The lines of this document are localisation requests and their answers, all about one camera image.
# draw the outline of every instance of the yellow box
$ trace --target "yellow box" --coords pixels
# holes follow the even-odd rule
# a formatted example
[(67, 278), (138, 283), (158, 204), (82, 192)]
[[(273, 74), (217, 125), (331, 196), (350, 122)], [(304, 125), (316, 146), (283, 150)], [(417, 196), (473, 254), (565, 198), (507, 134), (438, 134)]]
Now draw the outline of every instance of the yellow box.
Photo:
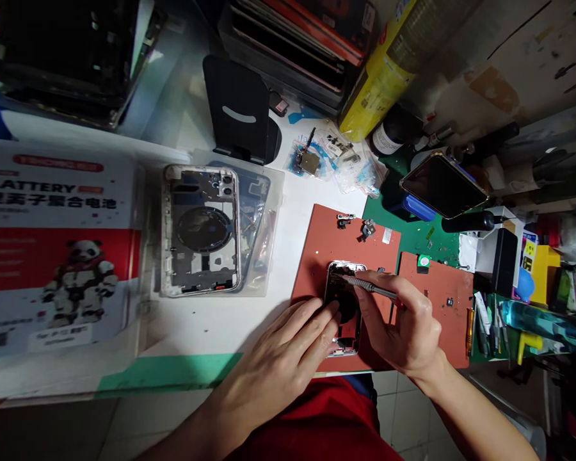
[(531, 296), (531, 302), (538, 305), (548, 306), (548, 284), (555, 277), (555, 268), (561, 266), (561, 255), (548, 245), (538, 245), (536, 260), (533, 264), (531, 276), (536, 284), (536, 290)]

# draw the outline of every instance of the finger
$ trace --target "finger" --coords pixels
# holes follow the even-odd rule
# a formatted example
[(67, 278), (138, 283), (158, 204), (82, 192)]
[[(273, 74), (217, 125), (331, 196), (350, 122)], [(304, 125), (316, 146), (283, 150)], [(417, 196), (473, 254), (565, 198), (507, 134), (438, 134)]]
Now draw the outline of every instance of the finger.
[(290, 341), (320, 307), (322, 307), (322, 299), (320, 298), (312, 298), (301, 304), (286, 321), (285, 325), (277, 330), (280, 344)]
[(339, 302), (333, 301), (326, 306), (322, 312), (316, 317), (312, 318), (307, 324), (299, 331), (296, 336), (290, 341), (288, 347), (289, 353), (294, 354), (298, 360), (309, 349), (309, 346), (316, 340), (317, 337), (324, 331), (328, 323), (335, 317), (339, 310)]
[(311, 379), (324, 359), (337, 347), (333, 338), (339, 329), (340, 319), (341, 312), (338, 312), (303, 354), (299, 363), (299, 374), (304, 379)]
[(384, 323), (382, 313), (378, 309), (378, 305), (371, 293), (358, 286), (354, 287), (354, 291), (360, 304), (360, 313), (367, 327), (369, 340), (374, 347), (382, 347), (388, 341), (387, 324)]
[(431, 316), (431, 302), (418, 288), (399, 275), (380, 273), (375, 271), (360, 271), (356, 276), (374, 285), (397, 293), (402, 304), (408, 311), (416, 316)]
[(286, 324), (288, 319), (294, 314), (294, 312), (304, 303), (305, 301), (299, 301), (298, 303), (292, 304), (290, 307), (286, 308), (286, 310), (282, 312), (280, 316), (277, 317), (277, 319), (275, 319), (275, 321), (269, 326), (267, 331), (276, 332), (277, 330), (282, 328)]

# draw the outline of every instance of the wall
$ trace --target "wall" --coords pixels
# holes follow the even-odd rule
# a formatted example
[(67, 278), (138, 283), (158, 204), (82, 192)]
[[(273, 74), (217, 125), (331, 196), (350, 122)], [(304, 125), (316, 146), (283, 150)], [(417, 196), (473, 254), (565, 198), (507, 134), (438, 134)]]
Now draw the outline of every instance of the wall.
[(404, 98), (470, 137), (576, 105), (576, 0), (484, 0)]

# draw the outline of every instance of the floor tile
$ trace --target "floor tile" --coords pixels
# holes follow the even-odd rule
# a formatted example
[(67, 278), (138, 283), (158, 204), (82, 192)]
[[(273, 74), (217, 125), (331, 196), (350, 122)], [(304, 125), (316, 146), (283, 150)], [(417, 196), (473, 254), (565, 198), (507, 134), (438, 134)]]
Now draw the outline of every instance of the floor tile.
[(171, 431), (192, 414), (210, 393), (210, 389), (205, 389), (121, 398), (107, 439)]
[(429, 411), (429, 442), (431, 442), (448, 436), (448, 429), (444, 426), (444, 422), (433, 404), (430, 401), (429, 404), (431, 406)]
[(428, 461), (428, 445), (418, 445), (399, 453), (403, 461)]
[(397, 451), (429, 441), (429, 399), (420, 391), (395, 394), (395, 416), (392, 425), (392, 446)]
[(378, 395), (394, 394), (397, 392), (397, 375), (398, 372), (377, 371), (373, 373), (373, 387), (376, 388)]
[(390, 445), (392, 440), (392, 420), (395, 412), (397, 394), (378, 396), (378, 420), (380, 420), (380, 435)]
[(100, 451), (117, 403), (117, 399), (101, 399), (1, 409), (0, 447), (49, 453), (67, 444), (96, 445)]
[(170, 432), (139, 435), (128, 439), (119, 439), (105, 443), (98, 461), (128, 461), (156, 445)]
[(465, 461), (450, 436), (428, 443), (429, 461)]
[(397, 392), (415, 391), (418, 387), (403, 373), (397, 374)]

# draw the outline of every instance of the person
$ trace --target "person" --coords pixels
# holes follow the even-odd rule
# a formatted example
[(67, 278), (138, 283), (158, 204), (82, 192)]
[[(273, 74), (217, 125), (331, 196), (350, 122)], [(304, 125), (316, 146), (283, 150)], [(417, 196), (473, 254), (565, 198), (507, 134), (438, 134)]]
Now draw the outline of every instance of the person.
[[(375, 351), (428, 396), (465, 458), (537, 460), (527, 439), (448, 362), (431, 302), (402, 277), (357, 277), (397, 293), (386, 324), (370, 293), (355, 287)], [(335, 348), (339, 305), (318, 298), (283, 312), (207, 400), (140, 456), (172, 460), (400, 460), (379, 435), (374, 402), (342, 377), (313, 380)]]

